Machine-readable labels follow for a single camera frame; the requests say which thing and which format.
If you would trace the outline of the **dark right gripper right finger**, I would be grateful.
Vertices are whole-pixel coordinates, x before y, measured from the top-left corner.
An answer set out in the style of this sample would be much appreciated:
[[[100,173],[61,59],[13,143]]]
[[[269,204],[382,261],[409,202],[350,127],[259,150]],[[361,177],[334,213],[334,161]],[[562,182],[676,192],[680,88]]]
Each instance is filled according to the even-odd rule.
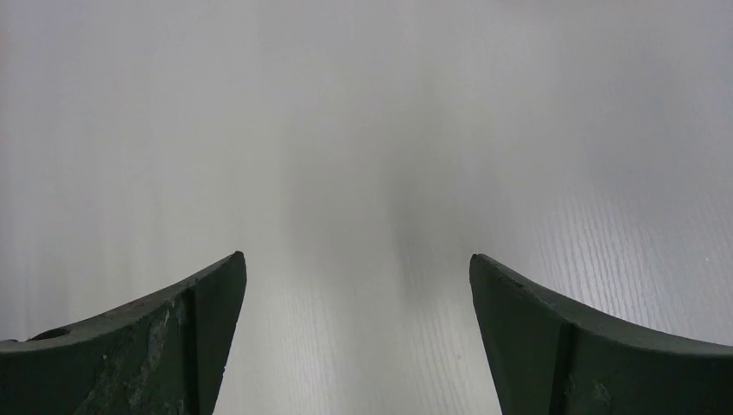
[[[731,413],[731,347],[608,315],[483,254],[469,280],[503,413]]]

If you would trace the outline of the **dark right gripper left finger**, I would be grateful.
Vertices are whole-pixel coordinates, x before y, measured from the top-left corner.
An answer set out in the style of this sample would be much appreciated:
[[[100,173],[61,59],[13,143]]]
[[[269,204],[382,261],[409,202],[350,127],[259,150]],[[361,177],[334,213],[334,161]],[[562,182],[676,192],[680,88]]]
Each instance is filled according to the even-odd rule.
[[[235,252],[102,314],[2,341],[2,413],[212,413],[245,286]]]

